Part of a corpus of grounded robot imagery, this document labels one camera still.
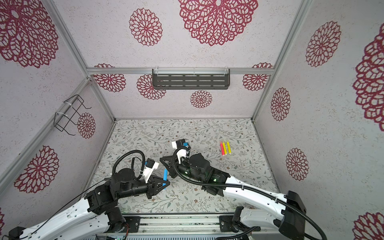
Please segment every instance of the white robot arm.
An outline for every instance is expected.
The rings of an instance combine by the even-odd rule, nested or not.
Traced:
[[[150,199],[169,186],[169,181],[151,176],[159,166],[158,162],[147,159],[143,166],[141,172],[144,179],[139,180],[141,175],[135,178],[134,171],[128,168],[113,172],[103,185],[47,221],[29,228],[10,230],[9,240],[77,240],[108,230],[121,230],[125,219],[117,207],[118,199],[139,194],[146,194]]]
[[[213,195],[242,199],[260,210],[237,207],[229,220],[232,231],[244,233],[267,227],[278,229],[284,236],[302,240],[305,234],[305,221],[312,224],[326,240],[324,232],[306,216],[306,209],[298,194],[266,191],[236,179],[219,169],[210,166],[209,161],[199,154],[190,154],[190,146],[184,139],[172,143],[175,152],[172,156],[160,158],[170,176],[202,186]],[[116,173],[118,163],[134,152],[142,154],[141,173],[144,179],[135,177],[132,169],[121,169]],[[66,210],[54,215],[45,222],[30,228],[16,227],[9,232],[9,240],[78,240],[86,236],[106,231],[116,232],[123,228],[125,219],[117,207],[118,199],[145,193],[150,199],[169,186],[169,181],[151,176],[159,163],[147,159],[141,151],[133,150],[120,157],[113,166],[112,176],[106,183],[89,192],[85,198]]]
[[[184,139],[172,142],[175,152],[172,156],[160,158],[172,178],[179,176],[188,183],[202,186],[202,190],[213,195],[242,199],[260,210],[238,207],[232,222],[242,231],[255,226],[276,228],[290,239],[316,240],[305,233],[305,221],[308,221],[320,233],[324,232],[309,217],[299,195],[266,191],[236,179],[219,169],[212,167],[201,153],[189,156],[190,146]]]

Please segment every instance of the blue marker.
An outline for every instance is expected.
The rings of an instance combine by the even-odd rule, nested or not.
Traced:
[[[164,177],[163,177],[163,180],[166,181],[167,180],[167,175],[168,175],[168,170],[167,169],[164,169]]]

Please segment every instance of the aluminum frame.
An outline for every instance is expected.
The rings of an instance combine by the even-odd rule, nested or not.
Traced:
[[[139,216],[140,226],[137,233],[129,233],[135,235],[220,235],[233,236],[233,232],[220,232],[219,216],[233,215],[233,212],[227,213],[200,213],[200,214],[123,214],[124,217]],[[277,234],[281,233],[277,228],[262,227],[260,232],[253,232],[252,235],[259,234]],[[125,236],[125,233],[99,233],[97,236]]]
[[[268,74],[275,72],[274,68],[87,68],[88,74]]]
[[[88,85],[89,80],[85,78],[79,86],[71,93],[71,96],[80,94],[83,89]],[[72,98],[69,103],[74,103],[77,98]],[[67,103],[63,103],[56,111],[64,113],[71,106]],[[0,197],[2,197],[7,188],[16,180],[18,174],[25,168],[30,159],[36,153],[36,149],[41,145],[43,140],[48,136],[48,134],[55,129],[53,121],[55,118],[55,113],[52,114],[47,123],[40,129],[40,131],[35,135],[35,137],[27,144],[27,146],[20,152],[16,159],[8,166],[5,172],[0,177]]]
[[[95,162],[93,164],[93,167],[91,168],[91,170],[89,171],[89,173],[87,175],[87,178],[86,178],[87,182],[86,182],[82,192],[84,192],[85,190],[87,190],[91,186],[92,180],[93,180],[93,176],[94,176],[94,174],[95,174],[95,172],[96,172],[96,170],[97,170],[97,168],[99,166],[99,163],[100,163],[100,161],[101,161],[101,159],[103,157],[104,151],[107,148],[108,141],[109,141],[109,139],[112,136],[112,133],[113,133],[113,130],[115,129],[115,126],[116,126],[116,122],[113,121],[111,126],[109,127],[107,135],[105,135],[105,138],[103,140],[103,143],[101,144],[100,150],[97,153],[97,157],[96,157],[96,160],[95,160]],[[85,197],[86,194],[87,194],[87,192],[83,193],[80,196],[80,198]]]
[[[260,97],[260,100],[257,103],[255,111],[253,112],[252,120],[254,121],[256,121],[256,118],[259,115],[262,106],[265,104],[265,101],[268,95],[270,94],[270,91],[272,90],[272,86],[274,84],[276,76],[280,73],[281,68],[284,65],[284,62],[287,59],[290,50],[292,49],[293,42],[297,38],[297,35],[301,29],[301,26],[303,25],[304,19],[307,16],[307,13],[312,5],[312,2],[313,0],[302,0],[300,3],[300,7],[295,15],[295,19],[291,25],[288,35],[284,41],[284,45],[281,48],[281,51],[279,53],[279,57],[277,58],[277,61],[275,63],[275,67],[274,67],[275,71],[274,73],[271,74],[269,80],[266,82],[262,96]]]
[[[79,48],[77,47],[75,41],[73,40],[67,26],[65,25],[65,22],[64,22],[63,18],[61,17],[60,12],[57,9],[55,3],[53,2],[53,0],[41,0],[41,3],[43,4],[45,9],[47,10],[53,23],[56,26],[57,31],[59,32],[60,36],[63,38],[64,42],[68,46],[69,51],[72,53],[73,57],[75,58],[75,61],[78,65],[78,67],[80,68],[82,74],[85,77],[90,78],[90,75],[88,74],[88,71],[87,71],[87,64],[86,64],[83,56],[81,55],[81,52],[80,52]],[[100,89],[97,89],[97,88],[94,87],[94,89],[96,91],[96,97],[101,102],[101,105],[103,106],[104,110],[107,112],[108,116],[112,119],[112,121],[114,121],[115,116],[114,116],[111,108],[107,104],[107,101],[105,100]]]

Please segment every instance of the floor mat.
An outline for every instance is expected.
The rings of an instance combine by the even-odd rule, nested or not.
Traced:
[[[224,137],[229,138],[232,154],[223,157],[219,144]],[[171,142],[182,138],[190,143],[191,155],[202,153],[212,167],[248,184],[277,191],[249,119],[120,120],[116,123],[92,184],[108,177],[113,164],[124,153],[137,149],[144,152],[146,158],[159,161],[162,156],[172,155]],[[139,156],[133,154],[125,158],[117,171],[130,168],[132,157]],[[136,159],[136,175],[140,166],[140,160]],[[163,173],[164,166],[160,163],[153,174],[163,177]],[[119,199],[118,206],[123,213],[233,212],[237,206],[251,207],[241,200],[213,196],[179,177],[169,180],[171,185],[152,199],[147,199],[145,195]]]

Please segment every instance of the black wire holder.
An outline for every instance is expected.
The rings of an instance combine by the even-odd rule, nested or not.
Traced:
[[[73,104],[75,103],[76,100],[74,100],[73,103],[69,103],[69,102],[68,102],[70,99],[72,99],[72,98],[74,98],[74,97],[76,97],[76,100],[78,100],[78,101],[80,102],[80,105],[79,105],[76,109],[73,107]],[[87,108],[87,107],[83,104],[83,103],[84,103],[84,99],[83,99],[79,94],[73,95],[72,97],[70,97],[70,98],[68,98],[67,100],[65,100],[64,103],[69,104],[69,105],[71,106],[71,108],[74,110],[74,113],[73,113],[72,116],[69,118],[68,115],[66,114],[66,112],[67,112],[70,108],[68,108],[68,109],[67,109],[65,112],[63,112],[63,113],[56,112],[56,113],[55,113],[55,116],[54,116],[54,118],[53,118],[53,126],[54,126],[56,129],[58,129],[60,132],[65,131],[65,132],[68,133],[69,135],[71,135],[71,136],[75,136],[76,134],[70,134],[67,130],[65,130],[66,126],[68,125],[69,122],[73,123],[74,125],[78,125],[78,124],[76,124],[76,123],[74,123],[74,122],[72,121],[72,118],[73,118],[73,116],[74,116],[76,113],[77,113],[79,116],[81,116],[81,114],[79,114],[79,112],[78,112],[78,110],[79,110],[79,108],[80,108],[81,106],[83,106],[85,109],[90,109],[90,108],[92,108],[92,107]],[[64,117],[68,118],[68,122],[65,124],[64,127],[61,126],[61,125],[59,124],[59,121],[61,120],[61,118],[56,122],[56,116],[58,116],[59,114],[62,114]]]

